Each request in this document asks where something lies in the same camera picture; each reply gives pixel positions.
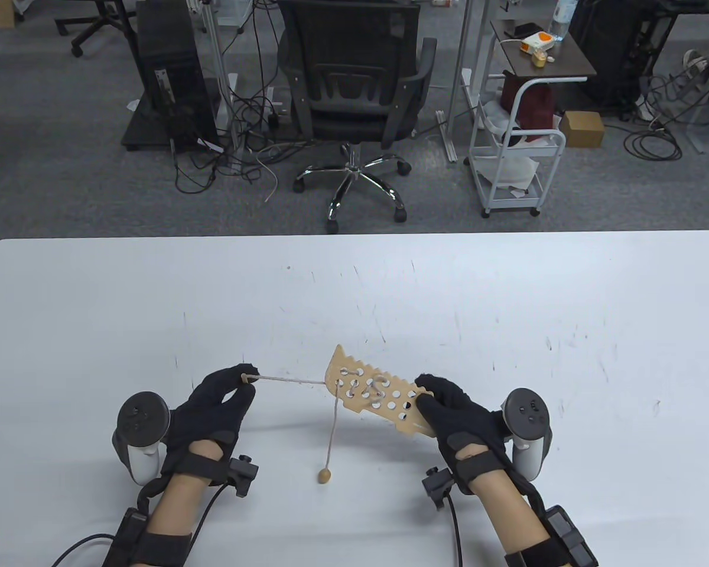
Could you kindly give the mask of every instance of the white table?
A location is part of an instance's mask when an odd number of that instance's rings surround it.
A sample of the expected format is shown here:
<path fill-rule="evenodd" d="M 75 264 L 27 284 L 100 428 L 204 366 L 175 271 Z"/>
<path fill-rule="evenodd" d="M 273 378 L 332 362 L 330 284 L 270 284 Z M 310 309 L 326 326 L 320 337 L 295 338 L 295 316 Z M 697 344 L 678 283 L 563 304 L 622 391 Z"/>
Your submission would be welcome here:
<path fill-rule="evenodd" d="M 536 485 L 601 564 L 709 567 L 709 232 L 2 241 L 0 567 L 116 530 L 130 394 L 175 406 L 242 359 L 321 378 L 336 343 L 489 406 L 535 389 L 554 429 Z M 420 484 L 433 440 L 344 411 L 320 486 L 332 397 L 258 391 L 238 446 L 257 480 L 219 500 L 190 565 L 453 564 Z M 456 499 L 466 565 L 503 565 L 480 504 Z"/>

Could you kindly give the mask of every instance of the office chair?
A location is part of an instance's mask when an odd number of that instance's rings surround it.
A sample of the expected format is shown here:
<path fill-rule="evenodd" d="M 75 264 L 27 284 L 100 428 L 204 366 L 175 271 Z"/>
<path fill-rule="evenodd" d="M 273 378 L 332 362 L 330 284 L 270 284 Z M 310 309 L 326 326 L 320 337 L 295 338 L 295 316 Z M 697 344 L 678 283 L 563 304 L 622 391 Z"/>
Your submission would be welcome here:
<path fill-rule="evenodd" d="M 116 2 L 117 11 L 125 11 L 125 8 L 123 8 L 123 3 L 118 5 L 118 2 Z M 124 26 L 128 25 L 128 22 L 124 23 L 121 21 L 120 13 L 117 14 L 116 12 L 111 11 L 105 0 L 95 0 L 95 5 L 97 6 L 98 16 L 55 19 L 55 27 L 57 27 L 58 33 L 63 36 L 69 34 L 66 26 L 73 26 L 74 24 L 91 24 L 90 26 L 84 28 L 79 35 L 71 40 L 71 53 L 74 57 L 81 57 L 84 54 L 84 51 L 82 51 L 82 43 L 89 40 L 90 37 L 95 35 L 95 33 L 103 29 L 105 26 L 113 26 L 120 32 L 125 33 Z M 135 11 L 125 11 L 125 14 L 126 17 L 136 16 Z"/>
<path fill-rule="evenodd" d="M 346 157 L 345 163 L 306 168 L 293 190 L 305 191 L 305 177 L 313 173 L 344 173 L 328 207 L 328 234 L 339 232 L 336 214 L 359 178 L 391 198 L 396 222 L 406 221 L 397 191 L 366 170 L 395 160 L 398 173 L 408 175 L 411 166 L 395 154 L 363 164 L 360 143 L 378 141 L 389 149 L 417 123 L 436 54 L 435 38 L 425 38 L 417 64 L 420 7 L 333 0 L 278 0 L 278 6 L 286 25 L 278 61 L 290 84 L 292 120 L 306 140 L 341 142 Z"/>

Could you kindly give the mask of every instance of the forearm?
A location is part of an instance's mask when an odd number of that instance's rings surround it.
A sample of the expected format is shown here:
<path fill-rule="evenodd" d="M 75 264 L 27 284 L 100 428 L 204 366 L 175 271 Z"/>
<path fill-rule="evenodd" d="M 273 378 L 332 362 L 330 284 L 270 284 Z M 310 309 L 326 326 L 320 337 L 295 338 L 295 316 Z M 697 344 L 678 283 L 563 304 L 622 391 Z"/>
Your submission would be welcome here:
<path fill-rule="evenodd" d="M 217 461 L 222 451 L 213 442 L 195 442 L 190 451 Z M 192 475 L 174 474 L 160 502 L 147 523 L 150 534 L 189 535 L 192 533 L 200 503 L 210 480 Z M 138 563 L 133 567 L 147 567 Z"/>
<path fill-rule="evenodd" d="M 488 451 L 484 445 L 468 445 L 457 453 L 466 459 Z M 477 476 L 470 489 L 481 499 L 506 553 L 516 553 L 549 539 L 549 533 L 503 470 Z"/>

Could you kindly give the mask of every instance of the string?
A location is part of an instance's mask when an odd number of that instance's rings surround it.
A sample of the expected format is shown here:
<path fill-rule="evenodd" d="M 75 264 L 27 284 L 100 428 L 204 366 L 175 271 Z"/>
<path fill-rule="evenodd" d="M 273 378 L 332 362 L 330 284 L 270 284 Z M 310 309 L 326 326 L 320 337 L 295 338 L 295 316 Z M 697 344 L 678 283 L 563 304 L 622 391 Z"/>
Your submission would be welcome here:
<path fill-rule="evenodd" d="M 297 384 L 323 384 L 325 382 L 322 380 L 297 380 L 296 378 L 278 378 L 276 376 L 255 376 L 254 374 L 242 374 L 242 380 L 252 379 L 252 380 L 276 380 L 278 382 L 294 382 Z"/>
<path fill-rule="evenodd" d="M 326 453 L 326 466 L 331 462 L 331 448 L 333 446 L 333 434 L 336 432 L 336 415 L 339 412 L 339 380 L 336 380 L 336 400 L 333 402 L 333 426 L 331 426 L 331 437 L 328 438 L 328 451 Z"/>

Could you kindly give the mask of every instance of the wrist strap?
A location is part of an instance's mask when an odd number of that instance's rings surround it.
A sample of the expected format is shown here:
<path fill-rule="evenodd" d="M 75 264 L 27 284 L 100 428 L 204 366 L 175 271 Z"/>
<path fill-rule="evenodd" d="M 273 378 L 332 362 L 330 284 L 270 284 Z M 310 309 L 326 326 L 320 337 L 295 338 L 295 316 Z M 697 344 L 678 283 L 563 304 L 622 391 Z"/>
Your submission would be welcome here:
<path fill-rule="evenodd" d="M 161 535 L 144 532 L 136 543 L 131 563 L 152 567 L 181 567 L 192 546 L 191 535 Z"/>
<path fill-rule="evenodd" d="M 492 470 L 502 470 L 503 468 L 504 465 L 501 464 L 497 456 L 489 450 L 474 455 L 464 461 L 457 461 L 457 476 L 459 476 L 465 484 L 470 484 L 471 481 L 482 474 L 492 472 Z"/>
<path fill-rule="evenodd" d="M 485 445 L 484 440 L 464 431 L 452 433 L 449 437 L 447 437 L 447 445 L 449 445 L 451 450 L 455 452 L 471 445 L 472 443 L 476 443 L 477 445 Z M 464 494 L 471 494 L 470 489 L 467 486 L 468 483 L 484 473 L 488 473 L 492 470 L 501 470 L 503 468 L 504 465 L 501 461 L 499 461 L 494 451 L 489 449 L 488 451 L 474 455 L 464 461 L 457 461 L 454 472 L 459 477 L 459 480 L 462 481 L 462 483 L 457 483 L 460 490 Z"/>
<path fill-rule="evenodd" d="M 568 553 L 553 537 L 527 550 L 510 553 L 504 559 L 509 567 L 562 567 L 570 562 Z"/>
<path fill-rule="evenodd" d="M 211 484 L 225 484 L 228 480 L 228 462 L 214 461 L 187 451 L 185 456 L 176 462 L 173 472 L 209 478 Z"/>

